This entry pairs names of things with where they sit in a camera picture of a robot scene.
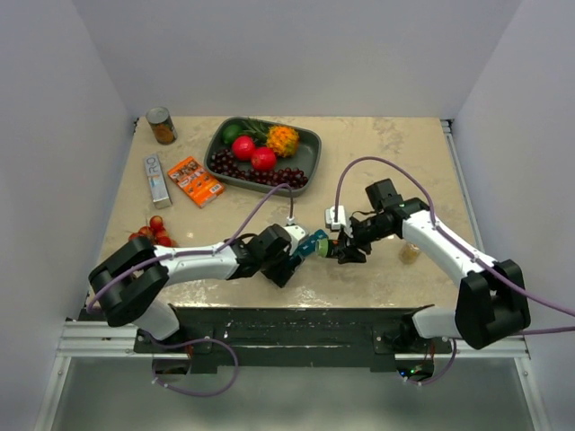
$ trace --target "table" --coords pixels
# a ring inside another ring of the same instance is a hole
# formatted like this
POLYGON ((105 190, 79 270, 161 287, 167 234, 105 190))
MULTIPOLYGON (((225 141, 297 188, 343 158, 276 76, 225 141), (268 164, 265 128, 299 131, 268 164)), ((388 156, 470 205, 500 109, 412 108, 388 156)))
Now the table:
MULTIPOLYGON (((198 208, 166 179, 173 205, 155 209, 143 159, 158 154, 164 174, 189 155, 203 161, 210 138, 224 117, 174 117, 178 139, 156 143, 144 118, 137 123, 118 195, 105 234, 100 259, 121 247, 153 215, 164 218, 170 235, 182 247, 209 245, 229 237, 262 194, 229 186, 216 200, 198 208)), ((299 224, 310 232, 324 228, 323 211, 334 202, 337 180, 352 160, 381 156, 398 163, 424 187, 436 203, 438 216, 469 242, 473 235, 456 171, 438 119, 261 117, 308 128, 322 139, 322 158, 308 191, 296 198, 299 224)), ((404 198, 423 196, 399 172, 382 163, 363 162, 348 173, 341 203, 348 211, 370 211, 364 188, 392 178, 404 198)), ((259 233, 270 224, 285 224, 288 198, 272 197, 248 224, 259 233)), ((417 307, 428 303, 454 306, 457 287, 425 255, 412 265, 397 257, 403 240, 397 237, 374 244, 366 264, 338 265, 333 259, 308 258, 280 289, 261 274, 222 281, 198 280, 171 286, 159 297, 175 306, 221 307, 417 307)))

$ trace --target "orange snack bag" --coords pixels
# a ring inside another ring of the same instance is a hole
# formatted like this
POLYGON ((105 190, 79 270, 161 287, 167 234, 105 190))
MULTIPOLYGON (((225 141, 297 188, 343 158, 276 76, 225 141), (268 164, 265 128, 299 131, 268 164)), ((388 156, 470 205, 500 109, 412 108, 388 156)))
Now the orange snack bag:
POLYGON ((200 208, 224 192, 222 183, 207 173, 193 157, 176 164, 168 171, 168 176, 200 208))

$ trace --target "white backdrop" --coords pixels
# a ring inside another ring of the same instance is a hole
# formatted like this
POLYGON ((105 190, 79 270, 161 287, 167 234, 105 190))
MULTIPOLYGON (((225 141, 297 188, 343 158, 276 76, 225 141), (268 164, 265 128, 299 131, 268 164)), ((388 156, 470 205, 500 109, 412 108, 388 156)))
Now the white backdrop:
MULTIPOLYGON (((456 117, 483 242, 523 268, 527 289, 575 308, 575 3, 525 0, 456 117)), ((573 325, 531 305, 534 328, 573 325)), ((528 345, 553 430, 575 424, 573 335, 528 345)))
POLYGON ((0 13, 0 429, 33 427, 78 313, 131 136, 69 0, 0 13))
POLYGON ((453 118, 520 0, 73 0, 133 115, 453 118))

